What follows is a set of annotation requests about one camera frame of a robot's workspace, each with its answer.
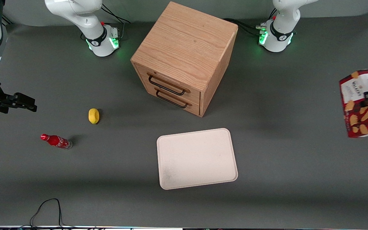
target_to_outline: cylindrical device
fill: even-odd
[[[41,140],[48,142],[53,147],[58,147],[64,150],[69,150],[72,147],[72,141],[66,140],[65,138],[57,135],[42,134]]]

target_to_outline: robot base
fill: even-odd
[[[273,20],[270,19],[267,22],[261,23],[261,26],[267,26],[269,28],[272,22]],[[290,44],[292,36],[293,33],[289,37],[285,36],[285,40],[278,41],[276,36],[268,29],[259,37],[259,44],[268,51],[277,53],[283,51]]]
[[[117,28],[113,28],[109,25],[104,25],[103,27],[107,30],[107,38],[105,38],[99,46],[93,46],[86,40],[89,49],[99,57],[111,55],[119,48],[119,31]]]

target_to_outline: drawer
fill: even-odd
[[[187,112],[191,112],[192,114],[195,114],[197,116],[200,115],[200,105],[196,103],[186,102],[183,99],[178,98],[176,95],[168,93],[164,90],[157,89],[156,87],[147,88],[147,92]]]
[[[179,82],[173,83],[170,80],[166,80],[165,77],[161,76],[161,74],[158,74],[147,67],[139,64],[135,65],[142,79],[142,82],[145,84],[146,89],[148,89],[149,87],[156,87],[156,89],[162,90],[164,92],[169,92],[176,98],[182,98],[187,102],[192,102],[197,105],[200,104],[199,91],[188,86],[180,86]]]

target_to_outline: metal drawer handle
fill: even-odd
[[[156,96],[158,98],[160,98],[161,100],[163,100],[163,101],[169,102],[169,103],[171,103],[171,104],[173,104],[173,105],[175,105],[175,106],[177,106],[177,107],[179,107],[181,109],[185,109],[188,106],[188,103],[186,103],[184,106],[180,106],[179,104],[177,104],[175,102],[172,102],[172,101],[168,100],[167,98],[164,98],[164,97],[158,95],[159,92],[160,92],[159,90],[156,92]]]
[[[158,87],[160,87],[160,88],[162,88],[162,89],[164,89],[164,90],[167,90],[167,91],[168,91],[168,92],[170,92],[170,93],[174,93],[174,94],[175,94],[175,95],[177,95],[177,96],[182,96],[182,95],[185,93],[185,90],[183,90],[181,93],[179,93],[179,92],[175,92],[174,90],[171,90],[171,89],[169,89],[169,88],[167,88],[167,87],[165,87],[165,86],[162,86],[162,85],[160,85],[160,84],[158,84],[158,83],[155,83],[155,82],[153,82],[153,81],[151,80],[152,78],[153,78],[153,76],[149,74],[149,82],[150,82],[150,83],[152,83],[153,85],[158,86]]]

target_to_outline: wooden cabinet top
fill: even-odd
[[[170,2],[131,60],[205,91],[237,30],[233,23]]]

